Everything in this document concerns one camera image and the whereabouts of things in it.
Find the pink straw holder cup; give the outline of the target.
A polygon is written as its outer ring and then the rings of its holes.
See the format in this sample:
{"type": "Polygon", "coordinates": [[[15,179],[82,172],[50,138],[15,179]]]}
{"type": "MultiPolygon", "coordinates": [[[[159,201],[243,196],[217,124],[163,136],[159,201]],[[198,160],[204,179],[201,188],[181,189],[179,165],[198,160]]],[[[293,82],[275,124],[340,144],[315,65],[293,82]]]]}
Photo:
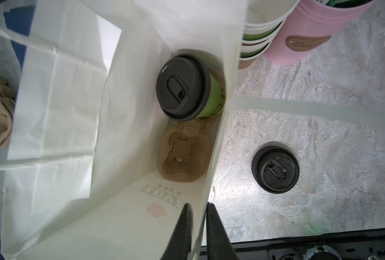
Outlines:
{"type": "Polygon", "coordinates": [[[293,65],[368,10],[375,1],[300,1],[264,52],[277,65],[293,65]]]}

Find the stack of black lids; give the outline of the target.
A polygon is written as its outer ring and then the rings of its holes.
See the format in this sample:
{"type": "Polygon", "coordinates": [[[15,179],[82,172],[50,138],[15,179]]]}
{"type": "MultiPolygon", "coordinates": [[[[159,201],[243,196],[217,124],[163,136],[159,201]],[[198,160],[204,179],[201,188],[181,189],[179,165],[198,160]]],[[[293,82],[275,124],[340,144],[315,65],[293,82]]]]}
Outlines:
{"type": "Polygon", "coordinates": [[[252,160],[251,169],[258,185],[272,194],[289,192],[300,176],[296,157],[289,150],[279,146],[260,149],[252,160]]]}

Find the stack of paper cups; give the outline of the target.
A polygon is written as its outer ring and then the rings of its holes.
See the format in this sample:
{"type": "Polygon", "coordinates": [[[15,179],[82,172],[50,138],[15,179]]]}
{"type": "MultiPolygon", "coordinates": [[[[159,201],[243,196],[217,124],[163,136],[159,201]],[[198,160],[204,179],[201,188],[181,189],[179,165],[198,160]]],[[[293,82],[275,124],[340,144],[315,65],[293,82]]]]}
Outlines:
{"type": "Polygon", "coordinates": [[[239,68],[249,67],[270,46],[298,0],[249,1],[239,68]]]}

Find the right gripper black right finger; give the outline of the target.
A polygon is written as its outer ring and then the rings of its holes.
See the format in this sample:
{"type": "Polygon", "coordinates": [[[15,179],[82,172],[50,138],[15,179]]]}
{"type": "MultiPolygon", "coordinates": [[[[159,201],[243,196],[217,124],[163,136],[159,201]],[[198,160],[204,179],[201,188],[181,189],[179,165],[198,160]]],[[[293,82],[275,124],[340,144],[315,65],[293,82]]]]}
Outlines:
{"type": "Polygon", "coordinates": [[[233,249],[216,207],[212,203],[206,208],[206,240],[208,260],[239,260],[233,249]]]}

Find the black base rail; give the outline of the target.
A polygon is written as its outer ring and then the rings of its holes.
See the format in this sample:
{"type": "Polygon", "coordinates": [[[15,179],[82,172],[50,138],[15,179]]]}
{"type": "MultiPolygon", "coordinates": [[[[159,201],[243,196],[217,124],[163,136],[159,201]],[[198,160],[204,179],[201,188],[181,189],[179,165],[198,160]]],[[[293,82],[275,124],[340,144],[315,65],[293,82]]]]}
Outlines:
{"type": "Polygon", "coordinates": [[[232,244],[240,260],[385,260],[385,228],[232,244]]]}

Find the white paper takeout bag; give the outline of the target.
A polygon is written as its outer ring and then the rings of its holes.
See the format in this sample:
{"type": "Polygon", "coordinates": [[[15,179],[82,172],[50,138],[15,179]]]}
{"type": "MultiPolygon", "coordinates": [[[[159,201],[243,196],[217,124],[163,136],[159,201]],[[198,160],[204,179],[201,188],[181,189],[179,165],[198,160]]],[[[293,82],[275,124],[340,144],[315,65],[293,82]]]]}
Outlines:
{"type": "Polygon", "coordinates": [[[13,132],[0,159],[7,260],[157,260],[183,206],[199,257],[213,202],[233,242],[385,228],[385,1],[302,63],[264,63],[238,83],[247,1],[38,1],[13,132]],[[182,52],[225,82],[210,165],[165,180],[157,157],[170,119],[156,97],[182,52]],[[300,176],[262,189],[252,160],[289,150],[300,176]]]}

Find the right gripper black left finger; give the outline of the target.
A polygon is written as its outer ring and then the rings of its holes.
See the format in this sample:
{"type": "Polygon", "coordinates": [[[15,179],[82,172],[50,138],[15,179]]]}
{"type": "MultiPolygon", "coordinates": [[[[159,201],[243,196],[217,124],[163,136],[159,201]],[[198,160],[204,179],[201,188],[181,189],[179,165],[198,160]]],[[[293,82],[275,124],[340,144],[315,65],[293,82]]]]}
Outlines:
{"type": "Polygon", "coordinates": [[[183,206],[168,246],[161,260],[187,260],[191,252],[193,210],[189,203],[183,206]]]}

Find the green paper coffee cup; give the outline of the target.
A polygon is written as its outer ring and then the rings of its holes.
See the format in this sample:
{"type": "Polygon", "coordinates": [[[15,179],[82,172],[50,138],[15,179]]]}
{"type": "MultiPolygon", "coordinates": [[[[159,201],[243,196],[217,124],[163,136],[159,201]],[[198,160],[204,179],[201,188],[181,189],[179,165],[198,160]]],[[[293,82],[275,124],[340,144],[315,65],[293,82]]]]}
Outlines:
{"type": "Polygon", "coordinates": [[[213,70],[209,69],[211,89],[208,101],[197,116],[198,118],[206,118],[219,114],[225,105],[226,93],[225,93],[225,82],[218,74],[213,70]]]}

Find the navy blue napkin stack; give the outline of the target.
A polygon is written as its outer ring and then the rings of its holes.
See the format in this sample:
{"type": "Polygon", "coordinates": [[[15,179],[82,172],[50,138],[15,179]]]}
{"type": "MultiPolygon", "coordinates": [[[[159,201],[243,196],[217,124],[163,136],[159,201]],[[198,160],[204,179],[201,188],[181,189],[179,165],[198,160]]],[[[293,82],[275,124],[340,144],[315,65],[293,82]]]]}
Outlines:
{"type": "MultiPolygon", "coordinates": [[[[3,12],[7,29],[29,36],[35,9],[35,5],[29,5],[3,12]]],[[[20,68],[22,68],[26,54],[26,46],[14,41],[11,41],[11,44],[19,61],[20,68]]]]}

